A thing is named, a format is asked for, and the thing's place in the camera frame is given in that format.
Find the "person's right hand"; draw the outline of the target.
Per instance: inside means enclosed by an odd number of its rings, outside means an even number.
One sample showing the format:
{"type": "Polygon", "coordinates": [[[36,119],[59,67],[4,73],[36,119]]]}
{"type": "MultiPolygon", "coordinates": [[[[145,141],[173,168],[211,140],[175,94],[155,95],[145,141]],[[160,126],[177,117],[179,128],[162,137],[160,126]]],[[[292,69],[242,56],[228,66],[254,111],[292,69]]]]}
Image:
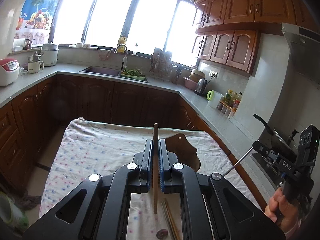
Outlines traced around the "person's right hand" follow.
{"type": "Polygon", "coordinates": [[[299,227],[298,207],[287,201],[281,187],[270,198],[264,214],[275,223],[278,220],[276,211],[280,211],[283,215],[279,227],[285,233],[286,238],[289,238],[299,227]]]}

